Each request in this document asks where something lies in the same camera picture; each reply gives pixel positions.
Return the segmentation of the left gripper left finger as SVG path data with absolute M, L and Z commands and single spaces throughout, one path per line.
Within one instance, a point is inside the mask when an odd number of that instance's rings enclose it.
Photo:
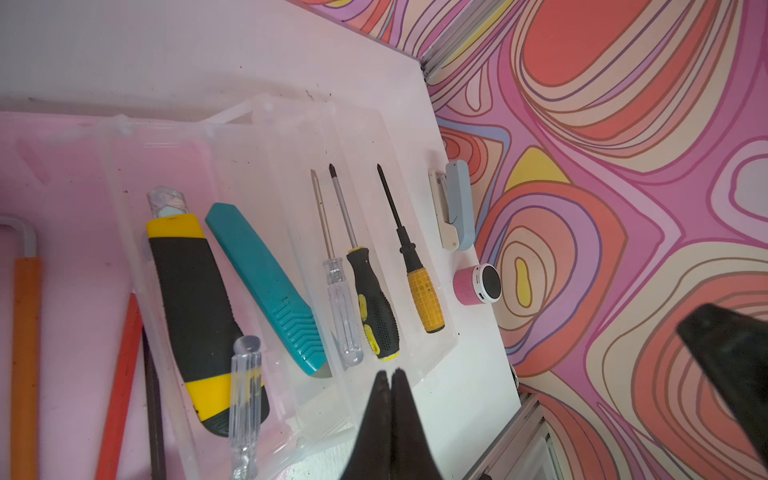
M 389 479 L 391 445 L 392 394 L 387 372 L 379 371 L 341 479 Z

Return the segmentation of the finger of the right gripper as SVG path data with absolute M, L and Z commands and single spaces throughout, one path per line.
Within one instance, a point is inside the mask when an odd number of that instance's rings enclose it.
M 767 462 L 767 323 L 708 303 L 676 333 Z

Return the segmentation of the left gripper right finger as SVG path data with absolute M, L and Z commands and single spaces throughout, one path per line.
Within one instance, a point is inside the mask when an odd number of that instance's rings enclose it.
M 392 376 L 391 478 L 440 480 L 406 372 Z

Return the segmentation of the clear handle screwdriver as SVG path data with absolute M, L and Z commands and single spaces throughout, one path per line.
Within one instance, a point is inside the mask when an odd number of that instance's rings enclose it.
M 255 479 L 257 444 L 261 425 L 261 340 L 254 335 L 238 338 L 231 358 L 229 445 L 232 479 Z
M 355 310 L 349 284 L 344 272 L 343 260 L 335 254 L 329 229 L 325 203 L 317 172 L 310 170 L 315 202 L 318 209 L 327 259 L 323 267 L 328 285 L 328 296 L 335 328 L 334 341 L 345 369 L 359 365 L 363 358 L 359 329 L 354 323 Z

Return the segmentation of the black yellow phillips screwdriver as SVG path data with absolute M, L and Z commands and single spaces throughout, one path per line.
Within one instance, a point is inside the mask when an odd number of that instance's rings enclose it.
M 364 334 L 382 361 L 396 358 L 400 352 L 400 336 L 393 309 L 384 294 L 370 263 L 370 251 L 358 243 L 336 168 L 329 165 L 329 174 L 340 206 L 351 249 L 346 255 L 353 273 Z

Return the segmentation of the teal utility knife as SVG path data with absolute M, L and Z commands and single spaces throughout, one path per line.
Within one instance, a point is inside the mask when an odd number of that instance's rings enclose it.
M 287 353 L 307 375 L 331 376 L 311 307 L 240 210 L 215 203 L 206 224 Z

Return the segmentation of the yellow handle screwdriver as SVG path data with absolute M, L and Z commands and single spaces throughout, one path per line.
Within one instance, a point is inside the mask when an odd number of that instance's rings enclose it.
M 401 222 L 386 176 L 380 165 L 377 165 L 377 172 L 396 224 L 396 233 L 400 241 L 399 251 L 404 260 L 411 297 L 424 330 L 428 334 L 437 333 L 445 327 L 445 320 L 436 289 L 421 262 L 416 251 L 416 245 L 411 241 Z

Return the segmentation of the black yellow utility knife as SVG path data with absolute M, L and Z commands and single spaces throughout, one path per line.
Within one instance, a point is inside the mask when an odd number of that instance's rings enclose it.
M 230 361 L 242 330 L 210 244 L 184 195 L 158 186 L 147 197 L 153 219 L 146 232 L 174 360 L 201 424 L 226 437 Z

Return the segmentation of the pink plastic tool box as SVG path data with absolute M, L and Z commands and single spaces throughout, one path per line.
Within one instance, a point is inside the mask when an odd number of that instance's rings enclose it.
M 452 321 L 421 324 L 380 173 L 406 200 L 381 115 L 334 102 L 260 95 L 203 122 L 1 116 L 1 205 L 36 223 L 54 277 L 79 280 L 90 253 L 129 271 L 188 479 L 230 474 L 241 336 L 262 342 L 262 479 L 352 440 L 378 371 L 418 384 L 456 347 Z M 356 366 L 342 360 L 325 270 L 347 227 L 399 333 L 397 351 L 379 353 L 359 335 Z

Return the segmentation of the red sleeve hex key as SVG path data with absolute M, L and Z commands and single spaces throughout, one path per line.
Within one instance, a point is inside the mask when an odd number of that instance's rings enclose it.
M 117 476 L 142 328 L 138 301 L 136 295 L 131 293 L 104 424 L 96 480 L 115 479 Z

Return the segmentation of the orange sleeve hex key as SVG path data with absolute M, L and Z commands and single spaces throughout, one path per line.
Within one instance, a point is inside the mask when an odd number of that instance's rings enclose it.
M 1 225 L 14 229 L 21 239 L 13 277 L 10 474 L 13 479 L 37 479 L 42 260 L 31 224 L 3 215 Z

